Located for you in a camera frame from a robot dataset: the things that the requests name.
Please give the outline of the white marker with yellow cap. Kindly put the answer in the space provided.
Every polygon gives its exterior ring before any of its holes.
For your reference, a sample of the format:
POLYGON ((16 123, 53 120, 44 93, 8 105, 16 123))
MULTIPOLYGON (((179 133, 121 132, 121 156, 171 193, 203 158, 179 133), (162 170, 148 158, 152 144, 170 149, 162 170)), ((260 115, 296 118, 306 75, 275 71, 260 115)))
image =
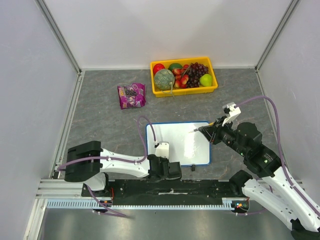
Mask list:
POLYGON ((198 131, 201 131, 201 130, 205 130, 205 129, 209 128, 210 126, 212 126, 213 124, 214 124, 214 123, 211 122, 211 123, 209 123, 209 124, 207 124, 207 125, 200 126, 200 127, 198 127, 198 128, 195 128, 195 129, 191 130, 189 133, 194 133, 194 132, 198 132, 198 131))

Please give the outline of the blue framed whiteboard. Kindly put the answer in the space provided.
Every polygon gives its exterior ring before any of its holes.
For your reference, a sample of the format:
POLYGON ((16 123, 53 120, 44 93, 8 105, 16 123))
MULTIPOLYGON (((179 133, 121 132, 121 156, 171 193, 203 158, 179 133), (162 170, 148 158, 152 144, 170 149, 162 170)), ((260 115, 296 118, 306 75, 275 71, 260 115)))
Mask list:
POLYGON ((146 147, 149 155, 155 155, 155 145, 169 143, 169 161, 181 166, 205 166, 211 163, 212 150, 207 139, 199 132, 190 131, 208 125, 207 121, 158 122, 147 124, 146 147))

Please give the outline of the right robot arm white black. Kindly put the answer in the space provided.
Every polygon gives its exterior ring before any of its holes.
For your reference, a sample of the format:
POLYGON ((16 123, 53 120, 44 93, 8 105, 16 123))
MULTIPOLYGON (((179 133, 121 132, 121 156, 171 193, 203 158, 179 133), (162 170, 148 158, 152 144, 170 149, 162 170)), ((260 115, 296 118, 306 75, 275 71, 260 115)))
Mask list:
POLYGON ((295 240, 318 240, 320 206, 311 200, 282 166, 280 157, 262 143, 262 133, 251 122, 242 122, 236 129, 218 118, 214 123, 197 129, 213 145, 224 143, 243 157, 253 174, 267 183, 275 193, 263 189, 247 172, 240 170, 230 178, 229 191, 235 197, 245 195, 276 216, 295 240))

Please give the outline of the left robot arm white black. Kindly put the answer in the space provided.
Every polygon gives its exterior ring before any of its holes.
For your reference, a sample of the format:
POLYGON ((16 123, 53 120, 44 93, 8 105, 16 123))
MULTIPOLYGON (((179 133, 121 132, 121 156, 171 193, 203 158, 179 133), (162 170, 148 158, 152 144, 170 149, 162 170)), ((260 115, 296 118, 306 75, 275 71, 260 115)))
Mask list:
POLYGON ((130 156, 102 148, 101 142, 93 140, 69 148, 66 163, 58 169, 64 170, 66 182, 83 183, 99 197, 106 196, 110 191, 108 173, 151 181, 180 179, 181 164, 169 160, 169 143, 155 141, 153 149, 153 154, 130 156))

